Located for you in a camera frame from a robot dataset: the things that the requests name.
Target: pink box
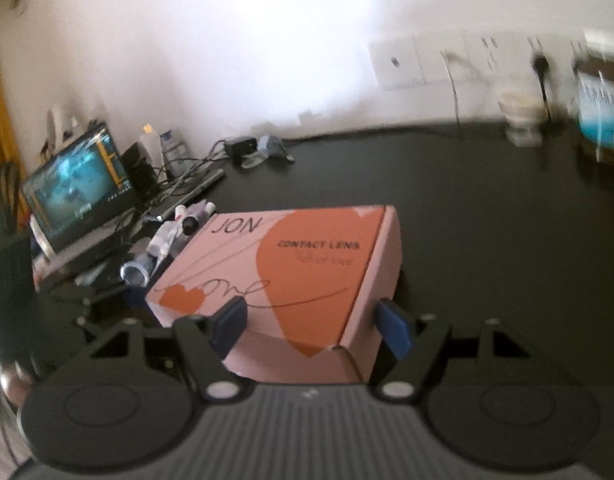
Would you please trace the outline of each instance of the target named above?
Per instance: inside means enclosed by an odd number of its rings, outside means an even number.
[[[357,383],[380,345],[373,322],[402,264],[393,206],[214,216],[147,295],[163,326],[210,316],[233,296],[245,333],[225,359],[233,372],[276,383]]]

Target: laptop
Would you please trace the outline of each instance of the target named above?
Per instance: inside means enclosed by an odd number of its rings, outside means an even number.
[[[49,259],[46,274],[84,253],[92,254],[94,264],[117,248],[107,242],[103,251],[100,244],[127,226],[128,212],[138,204],[105,123],[43,164],[22,190],[36,220],[34,234]]]

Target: ribbed gray surface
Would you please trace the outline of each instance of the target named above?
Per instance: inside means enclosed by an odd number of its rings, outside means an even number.
[[[24,480],[85,480],[36,466]],[[170,455],[98,480],[598,480],[578,466],[518,476],[491,473],[447,451],[407,406],[364,386],[258,386],[241,404],[210,408]]]

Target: orange heart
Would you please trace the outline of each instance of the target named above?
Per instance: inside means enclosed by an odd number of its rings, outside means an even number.
[[[183,285],[172,285],[167,287],[159,303],[162,306],[179,312],[183,316],[189,316],[196,312],[204,303],[204,291],[202,288],[184,290]]]
[[[260,279],[269,280],[264,291],[287,341],[303,355],[312,357],[340,341],[383,212],[383,207],[364,215],[352,208],[298,210],[260,241],[256,267]],[[309,240],[315,248],[296,248],[291,240]]]

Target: round black disc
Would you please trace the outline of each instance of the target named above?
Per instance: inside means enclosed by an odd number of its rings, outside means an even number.
[[[85,471],[133,466],[170,446],[192,417],[191,395],[155,370],[136,371],[125,380],[36,386],[21,412],[34,456]]]
[[[596,434],[600,410],[582,386],[440,385],[427,413],[438,436],[467,460],[538,472],[576,462]]]

